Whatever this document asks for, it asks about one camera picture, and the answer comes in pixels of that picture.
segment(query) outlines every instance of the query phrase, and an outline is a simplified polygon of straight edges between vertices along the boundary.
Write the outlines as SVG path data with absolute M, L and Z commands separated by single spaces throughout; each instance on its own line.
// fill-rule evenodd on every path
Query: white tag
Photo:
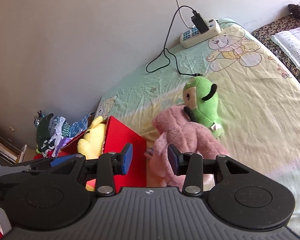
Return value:
M 220 130 L 222 128 L 221 124 L 219 123 L 214 123 L 210 129 L 213 130 L 213 131 L 217 131 L 217 130 Z

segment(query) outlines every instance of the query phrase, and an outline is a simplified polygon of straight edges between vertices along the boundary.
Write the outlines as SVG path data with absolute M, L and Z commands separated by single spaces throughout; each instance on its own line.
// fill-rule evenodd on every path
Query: yellow plush toy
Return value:
M 102 144 L 106 133 L 106 124 L 101 123 L 102 121 L 102 116 L 94 119 L 83 139 L 78 142 L 78 152 L 85 155 L 87 160 L 97 159 L 102 153 Z

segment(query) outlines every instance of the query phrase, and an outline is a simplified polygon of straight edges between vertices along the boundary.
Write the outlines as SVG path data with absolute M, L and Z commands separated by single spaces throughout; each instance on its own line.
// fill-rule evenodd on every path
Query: silver screw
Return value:
M 188 186 L 185 191 L 190 194 L 197 194 L 200 192 L 200 188 L 198 186 Z
M 98 192 L 102 194 L 110 194 L 113 191 L 113 188 L 110 186 L 100 186 L 98 187 Z

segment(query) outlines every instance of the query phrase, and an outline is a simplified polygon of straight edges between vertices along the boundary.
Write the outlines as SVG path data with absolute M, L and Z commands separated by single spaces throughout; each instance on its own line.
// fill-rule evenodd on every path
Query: floral brown fabric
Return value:
M 261 28 L 256 29 L 252 34 L 262 44 L 264 44 L 278 59 L 288 68 L 300 83 L 300 70 L 294 65 L 289 57 L 280 49 L 280 47 L 271 40 L 271 36 L 300 27 L 300 21 L 292 15 L 288 15 L 279 20 L 271 22 Z

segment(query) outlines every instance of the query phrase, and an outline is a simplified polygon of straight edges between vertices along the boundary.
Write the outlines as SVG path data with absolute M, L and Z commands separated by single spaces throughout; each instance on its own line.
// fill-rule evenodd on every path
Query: power adapter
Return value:
M 209 30 L 209 27 L 205 24 L 204 20 L 200 16 L 200 13 L 197 13 L 196 11 L 193 11 L 193 16 L 191 17 L 191 20 L 193 24 L 197 27 L 198 31 L 200 33 L 205 33 Z

